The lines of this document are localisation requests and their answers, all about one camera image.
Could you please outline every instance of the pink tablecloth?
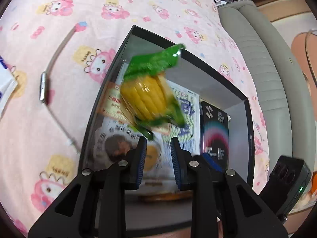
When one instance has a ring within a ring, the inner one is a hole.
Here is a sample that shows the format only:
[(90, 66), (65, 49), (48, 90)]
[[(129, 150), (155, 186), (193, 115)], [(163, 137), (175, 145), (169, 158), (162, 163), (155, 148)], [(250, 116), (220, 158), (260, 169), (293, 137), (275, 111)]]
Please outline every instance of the pink tablecloth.
[(42, 71), (76, 26), (50, 74), (49, 106), (80, 146), (107, 67), (134, 24), (186, 44), (249, 98), (253, 189), (266, 184), (268, 143), (256, 89), (213, 0), (12, 0), (0, 19), (0, 55), (19, 85), (0, 121), (0, 201), (25, 234), (74, 178), (79, 160), (39, 102)]

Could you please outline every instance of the food package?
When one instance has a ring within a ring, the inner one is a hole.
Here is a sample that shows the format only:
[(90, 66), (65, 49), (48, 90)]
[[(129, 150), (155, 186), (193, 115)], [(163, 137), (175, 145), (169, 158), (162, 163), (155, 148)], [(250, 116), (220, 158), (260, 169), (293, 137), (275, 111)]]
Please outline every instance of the food package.
[(166, 69), (176, 66), (182, 48), (185, 46), (178, 44), (162, 52), (132, 57), (120, 93), (122, 111), (132, 115), (138, 130), (165, 122), (184, 128), (184, 116), (164, 77)]

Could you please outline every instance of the blue and white package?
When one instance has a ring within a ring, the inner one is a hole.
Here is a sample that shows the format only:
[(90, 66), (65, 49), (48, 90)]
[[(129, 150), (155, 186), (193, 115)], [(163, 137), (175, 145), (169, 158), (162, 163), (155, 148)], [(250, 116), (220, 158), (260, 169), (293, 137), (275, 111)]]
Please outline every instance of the blue and white package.
[(10, 69), (0, 56), (0, 118), (5, 104), (17, 85)]

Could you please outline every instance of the gray cushion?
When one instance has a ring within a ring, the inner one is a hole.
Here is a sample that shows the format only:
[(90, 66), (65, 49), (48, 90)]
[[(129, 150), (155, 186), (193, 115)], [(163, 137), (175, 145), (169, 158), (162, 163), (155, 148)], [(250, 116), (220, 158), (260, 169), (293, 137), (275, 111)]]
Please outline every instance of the gray cushion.
[(305, 160), (313, 171), (316, 128), (302, 71), (284, 39), (250, 0), (219, 8), (224, 29), (253, 77), (267, 127), (270, 170), (280, 155)]

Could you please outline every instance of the gray leather chair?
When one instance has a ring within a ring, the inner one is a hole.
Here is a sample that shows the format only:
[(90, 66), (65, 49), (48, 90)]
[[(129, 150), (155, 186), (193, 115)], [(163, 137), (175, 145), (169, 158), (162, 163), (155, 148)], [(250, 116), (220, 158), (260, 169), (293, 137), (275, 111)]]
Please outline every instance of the gray leather chair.
[(304, 159), (313, 172), (313, 106), (290, 48), (251, 0), (225, 4), (218, 10), (221, 24), (239, 47), (256, 86), (266, 122), (270, 172), (280, 155)]

